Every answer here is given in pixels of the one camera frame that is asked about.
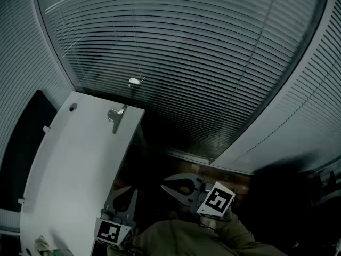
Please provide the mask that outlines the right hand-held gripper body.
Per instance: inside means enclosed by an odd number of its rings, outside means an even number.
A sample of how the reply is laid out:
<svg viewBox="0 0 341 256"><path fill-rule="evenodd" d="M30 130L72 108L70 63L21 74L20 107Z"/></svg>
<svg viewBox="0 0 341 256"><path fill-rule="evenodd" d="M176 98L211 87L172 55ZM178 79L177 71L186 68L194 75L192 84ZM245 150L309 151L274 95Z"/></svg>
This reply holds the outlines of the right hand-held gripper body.
<svg viewBox="0 0 341 256"><path fill-rule="evenodd" d="M222 185L220 182L214 184L205 182L200 186L190 212L202 217L222 219L236 194Z"/></svg>

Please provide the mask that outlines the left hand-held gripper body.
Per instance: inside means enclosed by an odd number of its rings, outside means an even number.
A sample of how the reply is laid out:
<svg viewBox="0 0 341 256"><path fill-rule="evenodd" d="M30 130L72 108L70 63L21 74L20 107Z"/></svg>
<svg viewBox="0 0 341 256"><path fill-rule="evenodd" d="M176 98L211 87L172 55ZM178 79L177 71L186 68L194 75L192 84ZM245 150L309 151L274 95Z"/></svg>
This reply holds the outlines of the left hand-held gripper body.
<svg viewBox="0 0 341 256"><path fill-rule="evenodd" d="M109 205L101 210L95 223L95 240L116 250L124 250L136 232L134 221L136 206L119 212Z"/></svg>

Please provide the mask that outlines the person's right forearm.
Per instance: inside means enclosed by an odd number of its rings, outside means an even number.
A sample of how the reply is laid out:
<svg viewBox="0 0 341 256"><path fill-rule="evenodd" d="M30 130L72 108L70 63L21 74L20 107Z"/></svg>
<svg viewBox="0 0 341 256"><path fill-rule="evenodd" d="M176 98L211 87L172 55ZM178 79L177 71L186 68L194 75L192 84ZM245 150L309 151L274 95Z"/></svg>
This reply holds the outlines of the person's right forearm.
<svg viewBox="0 0 341 256"><path fill-rule="evenodd" d="M246 229L232 211L229 211L224 218L215 220L215 222L218 237L227 247L241 250L258 245L252 233Z"/></svg>

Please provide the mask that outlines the person's olive jacket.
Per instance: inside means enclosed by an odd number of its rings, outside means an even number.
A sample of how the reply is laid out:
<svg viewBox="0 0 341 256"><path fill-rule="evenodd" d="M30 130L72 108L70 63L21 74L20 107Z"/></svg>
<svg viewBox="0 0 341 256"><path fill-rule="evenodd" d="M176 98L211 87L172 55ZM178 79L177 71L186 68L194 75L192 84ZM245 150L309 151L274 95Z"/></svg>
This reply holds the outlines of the person's olive jacket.
<svg viewBox="0 0 341 256"><path fill-rule="evenodd" d="M249 249L234 250L211 229L177 219L158 221L135 236L127 249L107 248L107 256L286 256L272 245L258 242Z"/></svg>

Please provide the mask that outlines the green plastic object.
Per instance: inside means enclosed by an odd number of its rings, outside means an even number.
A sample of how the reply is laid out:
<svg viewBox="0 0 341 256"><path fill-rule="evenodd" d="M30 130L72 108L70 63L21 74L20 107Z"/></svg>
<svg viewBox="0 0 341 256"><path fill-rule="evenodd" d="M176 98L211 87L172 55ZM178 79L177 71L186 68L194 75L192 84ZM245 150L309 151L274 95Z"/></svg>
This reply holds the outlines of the green plastic object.
<svg viewBox="0 0 341 256"><path fill-rule="evenodd" d="M68 249L54 249L39 252L40 256L74 256Z"/></svg>

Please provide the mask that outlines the crumpled white paper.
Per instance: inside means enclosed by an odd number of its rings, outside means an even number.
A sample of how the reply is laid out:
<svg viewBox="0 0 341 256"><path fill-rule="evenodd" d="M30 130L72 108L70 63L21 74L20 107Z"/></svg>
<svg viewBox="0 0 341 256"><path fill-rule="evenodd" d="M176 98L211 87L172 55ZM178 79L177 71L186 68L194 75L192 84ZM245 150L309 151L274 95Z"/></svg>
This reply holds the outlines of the crumpled white paper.
<svg viewBox="0 0 341 256"><path fill-rule="evenodd" d="M50 246L48 242L45 240L45 238L42 235L40 235L35 240L34 249L35 249L35 252L37 252L38 254L44 254L44 253L49 253Z"/></svg>

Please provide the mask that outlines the white low ledge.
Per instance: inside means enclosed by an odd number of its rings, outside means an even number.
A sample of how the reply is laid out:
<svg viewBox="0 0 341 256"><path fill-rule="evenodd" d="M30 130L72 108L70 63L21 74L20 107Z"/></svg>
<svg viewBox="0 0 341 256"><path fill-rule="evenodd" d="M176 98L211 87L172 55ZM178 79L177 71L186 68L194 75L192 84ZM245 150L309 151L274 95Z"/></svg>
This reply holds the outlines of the white low ledge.
<svg viewBox="0 0 341 256"><path fill-rule="evenodd" d="M0 234L20 235L20 213L0 209Z"/></svg>

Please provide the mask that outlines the dark office chair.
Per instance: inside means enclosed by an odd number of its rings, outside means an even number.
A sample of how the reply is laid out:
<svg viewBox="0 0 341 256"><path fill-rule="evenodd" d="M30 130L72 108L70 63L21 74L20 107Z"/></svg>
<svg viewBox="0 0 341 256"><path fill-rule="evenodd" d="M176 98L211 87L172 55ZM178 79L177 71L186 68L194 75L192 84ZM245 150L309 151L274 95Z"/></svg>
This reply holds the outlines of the dark office chair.
<svg viewBox="0 0 341 256"><path fill-rule="evenodd" d="M341 197L341 168L325 167L319 169L308 177L307 183L311 209L330 199Z"/></svg>

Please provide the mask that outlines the wide grey window blind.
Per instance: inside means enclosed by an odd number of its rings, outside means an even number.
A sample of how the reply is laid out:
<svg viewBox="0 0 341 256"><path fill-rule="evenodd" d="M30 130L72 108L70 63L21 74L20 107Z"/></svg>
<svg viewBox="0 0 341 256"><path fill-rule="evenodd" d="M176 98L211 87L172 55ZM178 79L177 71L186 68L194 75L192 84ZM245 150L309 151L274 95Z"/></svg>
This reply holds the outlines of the wide grey window blind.
<svg viewBox="0 0 341 256"><path fill-rule="evenodd" d="M145 110L147 143L211 163L293 73L327 0L36 0L81 93ZM140 85L129 87L129 79Z"/></svg>

